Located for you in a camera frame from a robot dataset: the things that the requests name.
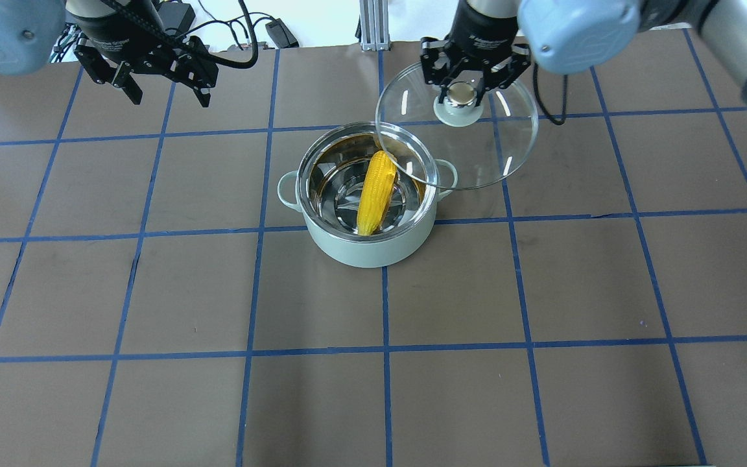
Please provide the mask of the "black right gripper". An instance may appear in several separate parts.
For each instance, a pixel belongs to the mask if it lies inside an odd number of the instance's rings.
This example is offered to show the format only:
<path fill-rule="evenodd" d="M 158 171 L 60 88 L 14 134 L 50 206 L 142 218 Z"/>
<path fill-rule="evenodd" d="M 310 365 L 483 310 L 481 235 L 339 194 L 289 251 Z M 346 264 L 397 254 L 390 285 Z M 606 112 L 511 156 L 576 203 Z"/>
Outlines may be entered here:
<path fill-rule="evenodd" d="M 506 89 L 532 64 L 530 48 L 515 44 L 516 19 L 457 19 L 444 39 L 421 39 L 420 65 L 427 85 L 438 88 L 436 103 L 444 103 L 449 86 L 465 71 L 481 73 L 475 106 L 487 93 Z"/>

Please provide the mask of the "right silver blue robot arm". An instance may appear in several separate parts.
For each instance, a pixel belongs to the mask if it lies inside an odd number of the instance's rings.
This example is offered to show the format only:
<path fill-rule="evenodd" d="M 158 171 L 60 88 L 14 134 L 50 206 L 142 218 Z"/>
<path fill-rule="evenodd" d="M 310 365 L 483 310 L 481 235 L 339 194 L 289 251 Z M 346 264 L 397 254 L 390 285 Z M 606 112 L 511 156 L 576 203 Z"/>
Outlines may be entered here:
<path fill-rule="evenodd" d="M 421 39 L 419 67 L 439 101 L 463 71 L 479 73 L 473 106 L 531 66 L 569 76 L 610 61 L 637 35 L 675 29 L 696 35 L 747 107 L 747 1 L 460 1 L 444 39 Z"/>

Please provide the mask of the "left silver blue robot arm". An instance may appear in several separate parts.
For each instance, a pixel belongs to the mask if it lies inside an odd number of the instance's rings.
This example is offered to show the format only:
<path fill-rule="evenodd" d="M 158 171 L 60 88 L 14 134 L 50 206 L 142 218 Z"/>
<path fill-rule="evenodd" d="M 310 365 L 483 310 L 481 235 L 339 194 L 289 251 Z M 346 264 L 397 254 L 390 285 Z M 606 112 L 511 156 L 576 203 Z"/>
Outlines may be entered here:
<path fill-rule="evenodd" d="M 134 104 L 143 98 L 136 75 L 183 84 L 203 107 L 219 77 L 204 42 L 168 30 L 152 1 L 0 1 L 0 74 L 36 72 L 65 45 L 94 83 Z"/>

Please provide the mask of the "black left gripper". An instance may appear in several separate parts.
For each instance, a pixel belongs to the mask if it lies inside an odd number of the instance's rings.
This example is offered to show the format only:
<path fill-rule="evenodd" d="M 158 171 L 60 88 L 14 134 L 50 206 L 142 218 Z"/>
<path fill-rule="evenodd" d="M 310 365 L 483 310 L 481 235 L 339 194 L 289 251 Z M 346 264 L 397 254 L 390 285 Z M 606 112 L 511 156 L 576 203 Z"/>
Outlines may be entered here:
<path fill-rule="evenodd" d="M 202 108 L 211 101 L 210 88 L 217 85 L 219 66 L 202 57 L 207 50 L 198 36 L 178 38 L 171 47 L 133 23 L 79 23 L 80 43 L 75 56 L 93 82 L 110 84 L 124 92 L 132 104 L 140 104 L 142 89 L 133 72 L 163 75 L 192 90 Z"/>

